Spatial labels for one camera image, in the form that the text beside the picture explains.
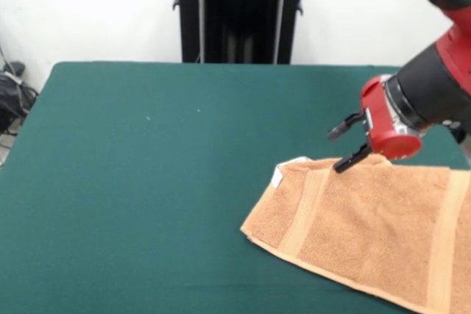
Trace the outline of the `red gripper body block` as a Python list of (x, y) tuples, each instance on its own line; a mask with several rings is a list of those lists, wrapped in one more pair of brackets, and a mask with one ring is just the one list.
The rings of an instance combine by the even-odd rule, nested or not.
[(360, 102), (364, 112), (372, 152), (388, 160), (403, 160), (416, 155), (422, 148), (419, 132), (408, 126), (393, 108), (386, 94), (390, 74), (370, 79), (361, 89)]

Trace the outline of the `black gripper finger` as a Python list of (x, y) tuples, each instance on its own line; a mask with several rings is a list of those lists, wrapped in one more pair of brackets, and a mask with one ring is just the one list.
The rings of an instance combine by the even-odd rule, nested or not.
[(343, 157), (341, 160), (333, 164), (333, 170), (337, 174), (341, 174), (348, 169), (352, 168), (354, 165), (365, 160), (372, 153), (372, 148), (368, 143), (362, 145), (358, 151), (352, 153), (349, 156)]
[(343, 121), (330, 129), (327, 133), (328, 140), (335, 140), (349, 131), (355, 124), (360, 124), (364, 135), (368, 135), (368, 122), (365, 112), (353, 113), (347, 116)]

